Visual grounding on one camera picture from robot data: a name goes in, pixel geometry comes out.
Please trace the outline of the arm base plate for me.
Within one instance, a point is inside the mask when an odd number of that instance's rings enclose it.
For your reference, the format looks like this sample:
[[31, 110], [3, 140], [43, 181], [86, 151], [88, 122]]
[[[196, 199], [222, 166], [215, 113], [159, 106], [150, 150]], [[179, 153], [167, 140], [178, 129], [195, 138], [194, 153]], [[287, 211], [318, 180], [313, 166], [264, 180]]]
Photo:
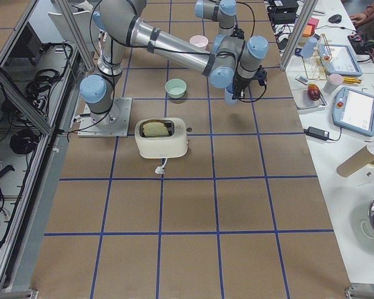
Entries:
[[99, 117], [91, 114], [87, 104], [84, 113], [88, 116], [81, 118], [80, 130], [77, 134], [81, 138], [127, 137], [132, 109], [132, 98], [115, 98], [109, 114]]

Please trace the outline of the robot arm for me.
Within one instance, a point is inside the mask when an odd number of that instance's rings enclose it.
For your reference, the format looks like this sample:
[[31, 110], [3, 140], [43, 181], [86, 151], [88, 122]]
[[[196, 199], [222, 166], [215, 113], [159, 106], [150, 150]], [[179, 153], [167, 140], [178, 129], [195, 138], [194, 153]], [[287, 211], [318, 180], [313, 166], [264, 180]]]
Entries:
[[233, 100], [244, 102], [252, 81], [267, 86], [262, 61], [269, 43], [263, 36], [244, 39], [236, 26], [236, 1], [197, 1], [197, 17], [217, 22], [219, 33], [210, 52], [145, 23], [141, 15], [146, 1], [100, 1], [92, 11], [96, 26], [107, 33], [97, 61], [100, 75], [115, 80], [122, 74], [126, 48], [145, 49], [208, 78], [215, 88], [230, 91]]
[[236, 24], [237, 2], [235, 0], [197, 1], [195, 16], [218, 23], [218, 34], [244, 39], [244, 31]]

